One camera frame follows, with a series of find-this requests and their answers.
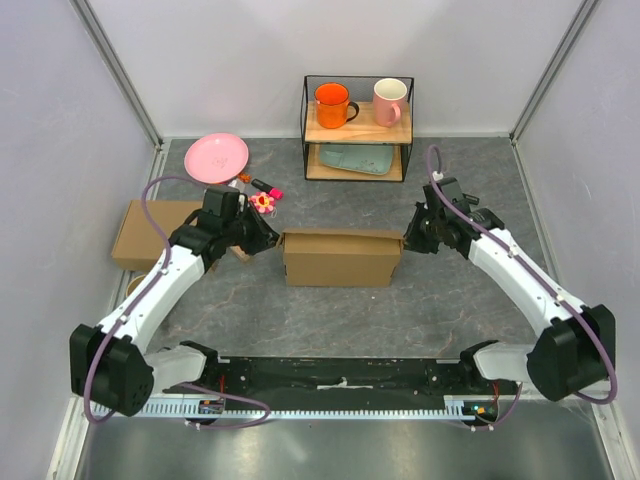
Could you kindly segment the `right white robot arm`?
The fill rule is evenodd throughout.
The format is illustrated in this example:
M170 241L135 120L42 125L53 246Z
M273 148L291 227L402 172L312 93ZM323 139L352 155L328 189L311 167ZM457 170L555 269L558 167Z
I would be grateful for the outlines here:
M441 245L457 251L486 273L533 329L532 344L488 341L465 350L458 381L467 392L483 392L494 380L532 384L550 401L582 395L615 378L616 322L603 305L589 307L551 279L517 244L491 210L462 192L454 178L423 188L404 235L407 250L435 254Z

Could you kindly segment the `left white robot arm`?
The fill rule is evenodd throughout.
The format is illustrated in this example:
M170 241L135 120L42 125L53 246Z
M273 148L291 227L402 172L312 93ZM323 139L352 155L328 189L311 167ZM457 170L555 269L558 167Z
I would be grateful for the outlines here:
M133 293L96 326L72 332L71 387L84 407L133 416L152 395L183 383L198 393L215 389L220 371L213 350L185 343L150 354L147 347L180 298L229 248L254 256L278 240L245 194L208 188L201 207L165 237L162 254Z

